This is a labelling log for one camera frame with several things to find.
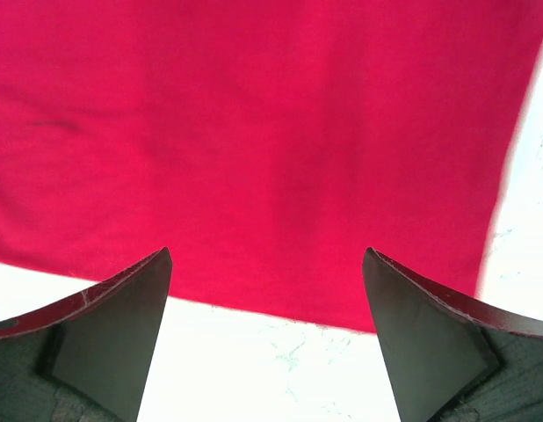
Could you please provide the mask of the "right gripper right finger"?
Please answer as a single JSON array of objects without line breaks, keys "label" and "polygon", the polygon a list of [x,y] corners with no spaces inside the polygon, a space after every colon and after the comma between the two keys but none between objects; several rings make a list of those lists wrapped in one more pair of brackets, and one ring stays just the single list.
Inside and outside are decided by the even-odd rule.
[{"label": "right gripper right finger", "polygon": [[369,248],[363,277],[402,421],[543,421],[543,321]]}]

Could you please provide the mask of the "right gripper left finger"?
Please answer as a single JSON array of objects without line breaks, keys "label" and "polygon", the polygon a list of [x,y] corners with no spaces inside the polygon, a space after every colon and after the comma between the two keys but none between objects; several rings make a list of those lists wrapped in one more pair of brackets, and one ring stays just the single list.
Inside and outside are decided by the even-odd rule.
[{"label": "right gripper left finger", "polygon": [[163,248],[0,321],[0,421],[135,421],[170,288]]}]

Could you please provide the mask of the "bright red t-shirt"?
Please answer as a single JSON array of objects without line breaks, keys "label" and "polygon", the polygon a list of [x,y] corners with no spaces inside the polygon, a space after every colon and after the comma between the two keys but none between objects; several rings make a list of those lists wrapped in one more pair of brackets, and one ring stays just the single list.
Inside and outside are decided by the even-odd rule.
[{"label": "bright red t-shirt", "polygon": [[476,290],[543,1],[0,1],[0,262],[373,328],[367,248]]}]

